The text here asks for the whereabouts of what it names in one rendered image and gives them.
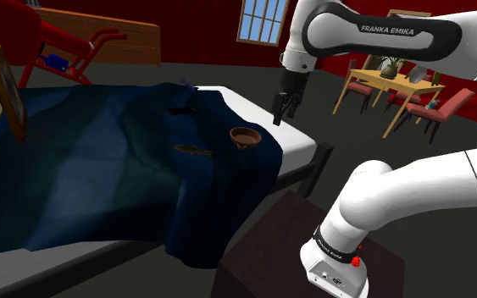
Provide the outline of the dark robot stand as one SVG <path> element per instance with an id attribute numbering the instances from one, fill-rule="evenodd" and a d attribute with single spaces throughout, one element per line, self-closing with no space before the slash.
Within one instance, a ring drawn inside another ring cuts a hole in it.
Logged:
<path id="1" fill-rule="evenodd" d="M 287 191 L 220 259 L 210 298 L 334 298 L 308 282 L 300 260 L 326 212 Z M 405 262 L 370 239 L 368 298 L 403 298 Z"/>

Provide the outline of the window with wooden frame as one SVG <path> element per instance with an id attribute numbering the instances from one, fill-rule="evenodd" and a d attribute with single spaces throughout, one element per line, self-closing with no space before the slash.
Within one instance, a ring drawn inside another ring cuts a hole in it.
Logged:
<path id="1" fill-rule="evenodd" d="M 290 0 L 243 0 L 236 41 L 279 45 Z"/>

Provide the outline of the wooden framed picture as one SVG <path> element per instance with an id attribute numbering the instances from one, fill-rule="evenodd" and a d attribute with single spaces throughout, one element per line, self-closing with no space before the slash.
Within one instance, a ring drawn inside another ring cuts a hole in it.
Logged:
<path id="1" fill-rule="evenodd" d="M 17 142 L 25 142 L 27 112 L 0 45 L 0 103 Z"/>

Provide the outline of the wooden dining table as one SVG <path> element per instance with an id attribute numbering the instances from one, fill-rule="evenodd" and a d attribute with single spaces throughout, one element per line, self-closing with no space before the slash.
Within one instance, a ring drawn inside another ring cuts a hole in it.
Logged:
<path id="1" fill-rule="evenodd" d="M 441 90 L 444 88 L 444 85 L 433 85 L 429 81 L 421 80 L 419 83 L 411 83 L 409 79 L 406 79 L 402 74 L 398 74 L 395 79 L 389 80 L 386 78 L 382 78 L 380 76 L 379 70 L 365 70 L 365 69 L 352 69 L 349 80 L 351 78 L 363 79 L 368 81 L 371 85 L 375 86 L 380 90 L 377 98 L 374 100 L 373 106 L 377 103 L 381 93 L 385 89 L 393 89 L 396 91 L 400 91 L 402 93 L 406 93 L 408 97 L 404 100 L 404 103 L 401 105 L 399 111 L 397 112 L 394 119 L 391 121 L 390 125 L 388 126 L 386 132 L 383 134 L 382 138 L 385 139 L 389 133 L 391 132 L 394 124 L 400 118 L 400 115 L 407 104 L 411 101 L 413 95 L 421 95 L 426 93 L 434 92 L 435 95 L 433 96 L 434 99 L 439 95 Z M 338 101 L 334 107 L 333 114 L 337 112 L 338 107 L 340 106 L 344 94 L 347 91 L 347 84 L 343 86 L 342 92 Z"/>

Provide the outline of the bed with blue blanket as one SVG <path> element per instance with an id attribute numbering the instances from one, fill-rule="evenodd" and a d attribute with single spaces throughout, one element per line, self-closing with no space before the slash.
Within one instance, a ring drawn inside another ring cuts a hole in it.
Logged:
<path id="1" fill-rule="evenodd" d="M 25 142 L 0 120 L 0 298 L 49 298 L 163 246 L 213 269 L 268 195 L 309 196 L 331 154 L 224 86 L 25 89 Z M 230 130 L 262 140 L 239 150 Z M 197 146 L 212 156 L 175 149 Z"/>

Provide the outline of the brown fish figure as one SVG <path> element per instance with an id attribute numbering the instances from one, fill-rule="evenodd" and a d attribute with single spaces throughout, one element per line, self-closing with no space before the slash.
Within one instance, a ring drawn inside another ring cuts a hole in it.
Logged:
<path id="1" fill-rule="evenodd" d="M 191 155 L 197 154 L 197 155 L 204 155 L 204 156 L 208 156 L 208 157 L 212 156 L 211 151 L 201 150 L 197 146 L 176 145 L 175 149 L 180 151 L 180 152 L 183 152 L 184 154 L 190 153 Z"/>

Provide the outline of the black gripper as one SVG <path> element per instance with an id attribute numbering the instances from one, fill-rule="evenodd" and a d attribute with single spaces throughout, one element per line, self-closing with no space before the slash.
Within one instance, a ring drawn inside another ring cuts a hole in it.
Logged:
<path id="1" fill-rule="evenodd" d="M 271 107 L 274 125 L 280 125 L 288 101 L 287 96 L 291 96 L 287 106 L 287 117 L 290 119 L 294 118 L 298 107 L 302 103 L 302 95 L 308 83 L 308 77 L 309 73 L 300 73 L 288 69 L 283 70 L 281 78 L 282 91 L 275 95 Z"/>

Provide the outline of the brown bowl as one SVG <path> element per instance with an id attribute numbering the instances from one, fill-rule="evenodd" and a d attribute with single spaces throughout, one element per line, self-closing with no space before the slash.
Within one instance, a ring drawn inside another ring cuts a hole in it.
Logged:
<path id="1" fill-rule="evenodd" d="M 247 127 L 231 129 L 230 138 L 239 150 L 252 149 L 262 140 L 262 136 L 256 130 Z"/>

